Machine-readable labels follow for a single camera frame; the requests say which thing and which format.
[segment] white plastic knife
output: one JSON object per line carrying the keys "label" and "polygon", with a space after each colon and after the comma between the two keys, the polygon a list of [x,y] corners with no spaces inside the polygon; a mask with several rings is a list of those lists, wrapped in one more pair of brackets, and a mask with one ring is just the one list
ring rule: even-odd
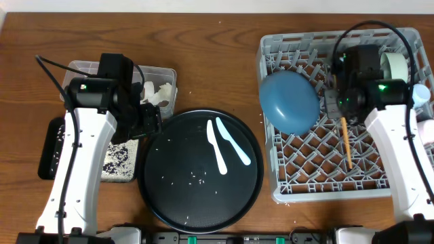
{"label": "white plastic knife", "polygon": [[235,142],[235,140],[232,138],[232,136],[230,135],[229,131],[226,129],[226,127],[223,125],[222,120],[217,117],[216,118],[216,123],[217,123],[217,128],[218,131],[220,132],[220,135],[222,135],[223,139],[228,140],[233,148],[235,149],[235,151],[237,152],[239,158],[243,161],[243,163],[245,165],[250,165],[250,163],[252,162],[250,160],[250,158],[246,155],[246,153],[243,151],[243,149],[241,149],[238,144]]}
{"label": "white plastic knife", "polygon": [[208,142],[214,146],[214,152],[216,152],[216,158],[217,158],[217,166],[218,171],[220,171],[220,174],[225,175],[228,172],[228,169],[226,168],[226,163],[224,163],[222,153],[220,152],[220,149],[218,149],[216,135],[214,135],[214,129],[212,127],[212,121],[208,119],[208,124],[206,125],[206,135],[208,137]]}

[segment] white dish rack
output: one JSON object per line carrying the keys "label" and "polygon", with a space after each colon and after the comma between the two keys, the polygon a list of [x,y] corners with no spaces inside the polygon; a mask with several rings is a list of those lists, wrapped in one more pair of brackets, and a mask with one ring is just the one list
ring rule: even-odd
{"label": "white dish rack", "polygon": [[[431,90],[431,100],[417,110],[418,118],[433,118],[434,77],[420,35],[414,28],[398,28],[416,58],[415,82]],[[285,135],[264,116],[265,147],[272,198],[277,203],[387,197],[387,177],[378,151],[365,127],[349,129],[353,169],[348,167],[340,121],[328,119],[323,92],[331,84],[329,69],[334,44],[344,31],[267,35],[256,54],[258,84],[269,74],[291,70],[305,76],[320,97],[316,124],[302,136]],[[376,44],[380,53],[407,51],[389,29],[351,31],[338,46]],[[426,146],[431,163],[434,145]]]}

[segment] blue bowl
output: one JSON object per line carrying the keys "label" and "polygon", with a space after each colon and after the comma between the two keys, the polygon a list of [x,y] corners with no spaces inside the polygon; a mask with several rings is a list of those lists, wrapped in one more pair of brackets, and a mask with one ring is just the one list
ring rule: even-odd
{"label": "blue bowl", "polygon": [[279,71],[265,77],[259,100],[267,119],[285,134],[301,136],[319,117],[319,99],[312,85],[300,74]]}

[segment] green light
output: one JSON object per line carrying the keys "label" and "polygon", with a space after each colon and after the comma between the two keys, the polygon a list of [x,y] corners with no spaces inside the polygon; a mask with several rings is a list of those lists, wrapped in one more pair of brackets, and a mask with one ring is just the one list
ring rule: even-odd
{"label": "green light", "polygon": [[387,88],[386,85],[378,85],[378,88],[380,89],[380,91],[383,91],[384,89]]}

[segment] wooden table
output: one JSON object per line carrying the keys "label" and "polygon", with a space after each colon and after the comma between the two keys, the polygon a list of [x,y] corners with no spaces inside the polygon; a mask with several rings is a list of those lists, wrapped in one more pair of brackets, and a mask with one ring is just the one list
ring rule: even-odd
{"label": "wooden table", "polygon": [[[434,17],[325,14],[23,14],[7,15],[0,36],[0,243],[32,232],[52,181],[37,168],[51,119],[64,114],[58,91],[35,54],[68,64],[125,54],[138,64],[178,73],[176,111],[210,107],[247,123],[264,151],[255,55],[267,34],[345,30],[377,19],[417,28],[434,62]],[[50,67],[62,82],[65,71]],[[225,232],[290,232],[296,226],[328,228],[394,224],[390,198],[278,205],[271,199],[267,167],[253,208]],[[136,181],[102,183],[98,228],[133,222],[168,228],[144,204]]]}

